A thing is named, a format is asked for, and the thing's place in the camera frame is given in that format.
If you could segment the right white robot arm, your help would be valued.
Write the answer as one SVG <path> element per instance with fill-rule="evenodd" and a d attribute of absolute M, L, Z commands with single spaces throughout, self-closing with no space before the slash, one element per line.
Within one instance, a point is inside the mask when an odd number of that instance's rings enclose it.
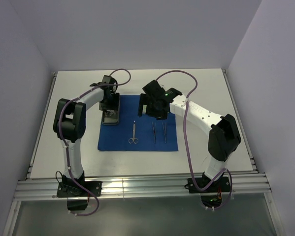
<path fill-rule="evenodd" d="M 228 158 L 241 143 L 236 120 L 230 114 L 222 116 L 213 113 L 190 101 L 182 92 L 174 88 L 165 90 L 156 80 L 152 80 L 143 87 L 138 116 L 148 115 L 165 120 L 169 113 L 183 118 L 184 130 L 186 122 L 189 121 L 208 136 L 208 152 L 211 159 L 202 176 L 206 185 L 201 188 L 196 182 L 194 183 L 196 189 L 203 192 L 227 171 Z"/>

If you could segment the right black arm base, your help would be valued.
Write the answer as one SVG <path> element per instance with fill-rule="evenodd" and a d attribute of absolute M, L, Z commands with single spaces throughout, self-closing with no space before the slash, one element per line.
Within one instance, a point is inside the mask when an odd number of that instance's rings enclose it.
<path fill-rule="evenodd" d="M 229 178 L 224 177 L 223 174 L 211 184 L 209 184 L 210 179 L 205 174 L 202 177 L 196 177 L 195 180 L 199 188 L 205 188 L 209 185 L 202 193 L 210 193 L 211 195 L 200 197 L 206 207 L 219 207 L 223 202 L 222 194 L 232 190 Z"/>

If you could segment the metal scissors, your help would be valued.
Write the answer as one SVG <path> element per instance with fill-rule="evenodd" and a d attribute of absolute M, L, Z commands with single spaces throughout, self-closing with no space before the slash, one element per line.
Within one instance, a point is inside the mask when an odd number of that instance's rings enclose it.
<path fill-rule="evenodd" d="M 129 138 L 128 143 L 129 144 L 137 144 L 139 142 L 138 138 L 135 136 L 136 132 L 136 122 L 133 121 L 133 127 L 132 127 L 132 137 Z"/>

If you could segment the metal instrument tray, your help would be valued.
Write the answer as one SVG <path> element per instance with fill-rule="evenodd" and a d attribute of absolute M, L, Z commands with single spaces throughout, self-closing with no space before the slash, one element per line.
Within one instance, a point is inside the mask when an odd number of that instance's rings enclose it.
<path fill-rule="evenodd" d="M 105 113 L 106 112 L 102 111 L 101 123 L 103 125 L 117 125 L 119 123 L 119 111 L 115 112 L 115 116 L 111 118 L 106 117 Z"/>

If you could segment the metal forceps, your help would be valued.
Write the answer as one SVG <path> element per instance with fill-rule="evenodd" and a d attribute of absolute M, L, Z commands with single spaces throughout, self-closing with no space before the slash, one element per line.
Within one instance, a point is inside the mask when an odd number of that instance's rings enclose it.
<path fill-rule="evenodd" d="M 106 115 L 106 117 L 111 118 L 111 117 L 114 117 L 114 116 L 115 116 L 115 112 L 114 112 L 114 111 L 107 111 L 107 112 L 105 113 L 105 115 Z"/>

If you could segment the metal pointed tweezers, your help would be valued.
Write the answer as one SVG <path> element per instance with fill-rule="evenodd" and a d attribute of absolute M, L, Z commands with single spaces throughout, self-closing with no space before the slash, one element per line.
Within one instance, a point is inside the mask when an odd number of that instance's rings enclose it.
<path fill-rule="evenodd" d="M 166 122 L 162 123 L 163 125 L 163 132 L 164 132 L 164 143 L 167 143 L 167 128 L 166 128 Z"/>
<path fill-rule="evenodd" d="M 153 129 L 154 143 L 156 143 L 156 123 L 155 122 L 152 122 L 152 129 Z"/>

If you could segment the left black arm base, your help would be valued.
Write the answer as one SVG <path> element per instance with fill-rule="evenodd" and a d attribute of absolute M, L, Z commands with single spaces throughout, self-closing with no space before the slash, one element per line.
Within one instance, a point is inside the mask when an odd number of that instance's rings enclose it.
<path fill-rule="evenodd" d="M 101 195 L 102 181 L 86 181 L 83 186 L 91 191 L 96 197 Z M 67 209 L 71 211 L 82 211 L 88 206 L 88 200 L 91 196 L 74 182 L 60 182 L 56 196 L 58 198 L 67 198 Z"/>

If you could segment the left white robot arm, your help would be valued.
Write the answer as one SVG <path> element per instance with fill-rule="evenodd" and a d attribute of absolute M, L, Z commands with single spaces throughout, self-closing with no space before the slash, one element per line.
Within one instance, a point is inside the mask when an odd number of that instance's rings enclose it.
<path fill-rule="evenodd" d="M 81 191 L 86 188 L 85 173 L 81 163 L 81 139 L 86 131 L 86 112 L 96 104 L 102 112 L 103 125 L 119 122 L 120 94 L 117 81 L 105 75 L 99 83 L 91 84 L 89 91 L 69 100 L 60 99 L 57 104 L 53 130 L 64 149 L 65 170 L 62 183 L 65 188 Z"/>

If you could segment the blue surgical cloth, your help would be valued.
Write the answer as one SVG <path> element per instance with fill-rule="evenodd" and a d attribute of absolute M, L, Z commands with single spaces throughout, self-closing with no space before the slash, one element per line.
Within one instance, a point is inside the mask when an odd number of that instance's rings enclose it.
<path fill-rule="evenodd" d="M 166 120 L 137 115 L 139 95 L 122 95 L 120 98 L 120 115 L 117 125 L 101 125 L 98 140 L 100 151 L 178 151 L 176 119 L 168 114 Z M 133 121 L 136 122 L 135 136 L 139 142 L 129 144 L 132 137 Z M 154 143 L 152 122 L 156 123 L 156 143 Z M 166 122 L 167 143 L 164 143 L 162 123 Z"/>

